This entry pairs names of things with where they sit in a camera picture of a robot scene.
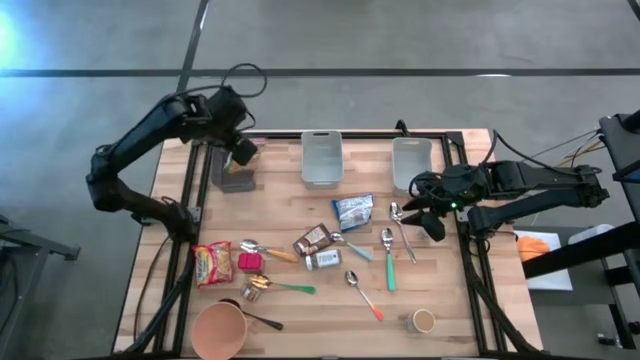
orange cup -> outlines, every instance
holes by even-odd
[[[215,303],[193,324],[191,344],[204,360],[227,360],[240,351],[247,337],[247,320],[236,306]]]

orange cloth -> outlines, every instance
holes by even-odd
[[[518,252],[522,262],[531,260],[534,257],[543,255],[551,251],[549,245],[544,241],[531,236],[522,236],[518,239]]]

coffee cup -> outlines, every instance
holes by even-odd
[[[418,309],[407,316],[404,327],[410,333],[426,334],[436,327],[436,317],[427,309]]]

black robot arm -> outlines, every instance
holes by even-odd
[[[118,173],[170,138],[180,138],[183,143],[209,141],[232,152],[236,162],[246,164],[256,152],[253,143],[236,130],[246,114],[244,102],[230,86],[220,87],[211,98],[186,93],[163,98],[124,137],[96,149],[86,177],[93,205],[101,211],[131,211],[138,222],[156,219],[172,236],[190,238],[195,226],[187,209],[129,189]]]
[[[596,177],[599,172],[600,169],[588,165],[534,168],[516,161],[455,165],[442,174],[427,172],[414,181],[420,195],[403,207],[419,211],[402,223],[422,226],[434,240],[440,241],[445,233],[439,217],[471,206],[467,213],[470,235],[491,236],[493,230],[507,221],[554,207],[598,206],[609,197],[600,187]],[[531,190],[546,191],[503,206],[475,206],[482,200],[513,200]]]

gray floor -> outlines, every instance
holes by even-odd
[[[180,69],[198,0],[4,0],[0,69]],[[194,68],[618,68],[640,64],[640,22],[625,0],[212,0]],[[190,86],[217,79],[192,79]],[[140,228],[95,211],[84,175],[97,145],[116,140],[177,78],[0,78],[0,213],[82,246],[51,259],[30,313],[26,355],[107,354]],[[258,80],[234,81],[251,91]],[[496,128],[534,153],[640,108],[640,77],[273,78],[248,101],[257,128]],[[513,158],[499,148],[500,158]],[[552,162],[562,149],[541,157]],[[158,151],[123,178],[150,190]],[[584,158],[610,173],[605,152]],[[541,225],[631,219],[619,185],[594,210],[557,209]],[[532,219],[523,219],[530,223]],[[630,318],[637,297],[622,289]],[[606,310],[536,307],[545,347],[615,358],[593,343]],[[563,319],[562,327],[553,321]]]

